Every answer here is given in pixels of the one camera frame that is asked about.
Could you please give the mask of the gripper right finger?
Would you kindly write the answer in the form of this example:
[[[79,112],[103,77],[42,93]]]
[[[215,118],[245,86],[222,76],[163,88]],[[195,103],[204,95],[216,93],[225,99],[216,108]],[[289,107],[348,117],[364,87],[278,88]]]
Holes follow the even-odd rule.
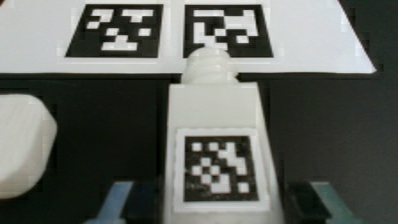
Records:
[[[286,224],[364,224],[328,182],[286,185]]]

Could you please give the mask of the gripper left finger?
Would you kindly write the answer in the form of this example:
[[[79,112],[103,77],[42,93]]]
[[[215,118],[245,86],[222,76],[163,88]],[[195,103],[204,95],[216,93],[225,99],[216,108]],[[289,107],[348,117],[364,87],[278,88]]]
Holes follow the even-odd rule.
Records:
[[[111,184],[97,215],[83,224],[158,224],[156,183],[117,181]]]

